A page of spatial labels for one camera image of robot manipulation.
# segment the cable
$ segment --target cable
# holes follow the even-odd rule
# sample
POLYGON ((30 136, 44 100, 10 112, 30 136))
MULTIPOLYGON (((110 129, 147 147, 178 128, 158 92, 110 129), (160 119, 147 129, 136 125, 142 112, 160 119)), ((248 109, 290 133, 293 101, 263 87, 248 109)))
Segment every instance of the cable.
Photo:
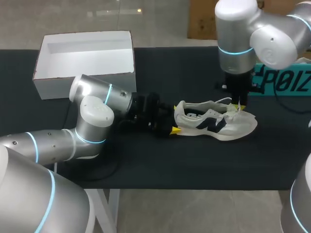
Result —
MULTIPOLYGON (((133 121, 128 120, 128 119, 123 119, 120 122, 118 122, 118 124, 116 125, 115 130, 119 131, 121 126, 124 123, 133 123, 133 121)), ((108 174, 105 174, 105 175, 97 177, 97 178, 86 178, 86 179, 83 179, 81 177, 77 177, 77 178, 73 177, 72 180, 75 181, 75 182, 96 182, 96 181, 101 181, 101 180, 104 180, 104 179, 107 179, 107 178, 111 177, 112 175, 114 175, 119 170, 120 165, 121 165, 121 161, 122 161, 121 155, 119 155, 119 154, 116 154, 116 155, 114 154, 114 157, 117 157, 116 160, 115 160, 115 167, 108 174)), ((67 163, 67 162, 65 162, 64 164, 66 166, 70 166, 70 164, 67 163)))
POLYGON ((291 113, 295 113, 295 114, 311 114, 311 110, 306 110, 306 111, 299 111, 299 110, 296 110, 296 109, 292 109, 288 106, 286 106, 284 103, 282 103, 280 101, 280 99, 278 98, 278 95, 276 93, 276 78, 273 80, 273 92, 274 92, 274 96, 276 98, 276 101, 279 103, 279 105, 281 107, 283 107, 284 109, 286 109, 287 111, 291 112, 291 113))
POLYGON ((69 115, 70 106, 71 106, 71 101, 69 100, 69 104, 68 104, 68 108, 67 108, 67 112, 66 112, 66 116, 65 116, 65 120, 64 120, 62 129, 65 128, 65 125, 66 125, 66 122, 67 122, 67 119, 68 119, 68 115, 69 115))

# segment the tiled floor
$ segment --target tiled floor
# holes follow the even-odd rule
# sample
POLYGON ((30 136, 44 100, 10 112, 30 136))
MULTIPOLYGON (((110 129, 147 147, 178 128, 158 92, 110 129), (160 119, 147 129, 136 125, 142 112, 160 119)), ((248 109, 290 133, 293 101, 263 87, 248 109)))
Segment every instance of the tiled floor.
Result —
POLYGON ((276 191, 122 190, 119 233, 281 233, 276 191))
MULTIPOLYGON (((50 33, 131 30, 135 47, 187 39, 189 0, 0 0, 0 49, 38 49, 50 33)), ((122 190, 120 233, 279 233, 277 191, 122 190)))

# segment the black tabletop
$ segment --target black tabletop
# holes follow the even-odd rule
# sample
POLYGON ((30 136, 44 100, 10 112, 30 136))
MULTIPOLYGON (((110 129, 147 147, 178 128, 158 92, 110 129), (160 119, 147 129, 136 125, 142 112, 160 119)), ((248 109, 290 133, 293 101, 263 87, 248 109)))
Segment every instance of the black tabletop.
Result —
MULTIPOLYGON (((0 135, 75 125, 73 106, 67 116, 68 99, 41 100, 37 94, 32 82, 36 57, 34 50, 0 51, 0 135)), ((138 92, 157 92, 164 102, 226 97, 214 89, 223 78, 216 47, 137 48, 135 64, 138 92)), ((310 106, 309 97, 282 101, 296 109, 310 106)), ((287 112, 266 96, 251 96, 247 111, 258 127, 236 141, 115 131, 99 157, 60 163, 58 173, 83 188, 290 188, 310 153, 311 116, 287 112)))

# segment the blue led ring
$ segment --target blue led ring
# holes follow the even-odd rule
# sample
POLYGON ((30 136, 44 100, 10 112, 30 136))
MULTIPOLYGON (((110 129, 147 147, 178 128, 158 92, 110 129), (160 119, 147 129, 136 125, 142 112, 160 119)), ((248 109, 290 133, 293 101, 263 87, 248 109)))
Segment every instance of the blue led ring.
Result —
POLYGON ((82 138, 82 137, 77 133, 77 128, 75 128, 74 130, 75 130, 75 132, 76 132, 77 137, 78 137, 81 141, 83 141, 83 142, 87 142, 87 143, 91 143, 91 144, 100 144, 100 143, 103 143, 103 142, 106 140, 106 139, 105 139, 105 140, 103 140, 103 141, 101 141, 101 142, 92 142, 92 141, 88 141, 88 140, 82 138))
POLYGON ((225 50, 223 50, 222 48, 220 48, 218 46, 219 50, 225 54, 229 54, 229 55, 242 55, 242 54, 245 54, 245 53, 248 53, 250 52, 251 50, 253 50, 253 48, 250 48, 249 50, 246 50, 246 51, 243 51, 243 52, 227 52, 225 50))
POLYGON ((299 226, 301 227, 301 229, 305 232, 305 233, 309 233, 306 228, 304 228, 304 226, 302 225, 302 223, 299 221, 297 215, 296 215, 296 212, 294 210, 294 206, 293 206, 293 200, 292 200, 292 191, 293 191, 293 187, 294 187, 294 184, 295 184, 296 181, 294 181, 293 185, 292 185, 292 188, 291 188, 291 196, 290 196, 290 200, 291 200, 291 207, 292 207, 292 212, 293 212, 293 215, 294 217, 296 218, 296 221, 298 222, 299 226))
POLYGON ((301 18, 299 16, 295 16, 295 15, 287 15, 287 16, 299 19, 300 21, 304 22, 311 32, 311 25, 306 20, 304 20, 303 18, 301 18))
POLYGON ((51 190, 51 196, 50 196, 50 200, 49 200, 49 204, 48 204, 48 207, 45 211, 45 214, 39 224, 39 226, 37 227, 35 233, 39 233, 41 230, 42 230, 42 227, 45 223, 45 221, 47 220, 48 216, 49 216, 49 213, 51 211, 51 208, 52 208, 52 204, 53 204, 53 201, 54 201, 54 197, 55 197, 55 178, 53 176, 53 173, 48 170, 49 173, 50 173, 50 176, 51 176, 51 181, 52 181, 52 190, 51 190))
POLYGON ((107 96, 106 96, 106 100, 105 100, 105 102, 104 102, 105 104, 107 104, 107 102, 108 102, 108 99, 109 99, 111 90, 112 90, 112 84, 110 83, 110 84, 109 84, 109 90, 108 90, 108 93, 107 93, 107 96))
POLYGON ((26 132, 26 133, 31 137, 31 139, 34 142, 34 146, 35 146, 35 162, 38 163, 38 160, 39 160, 39 150, 38 150, 37 142, 35 141, 35 137, 31 133, 29 133, 29 132, 26 132))

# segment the shoe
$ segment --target shoe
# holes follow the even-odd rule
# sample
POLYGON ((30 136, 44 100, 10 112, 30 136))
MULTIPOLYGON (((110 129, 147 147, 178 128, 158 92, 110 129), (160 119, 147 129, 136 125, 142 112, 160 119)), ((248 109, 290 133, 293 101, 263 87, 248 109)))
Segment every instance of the shoe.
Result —
POLYGON ((219 103, 225 99, 203 103, 180 101, 174 112, 175 122, 181 129, 177 134, 204 134, 221 141, 235 140, 250 134, 258 124, 255 116, 238 110, 233 104, 219 103))

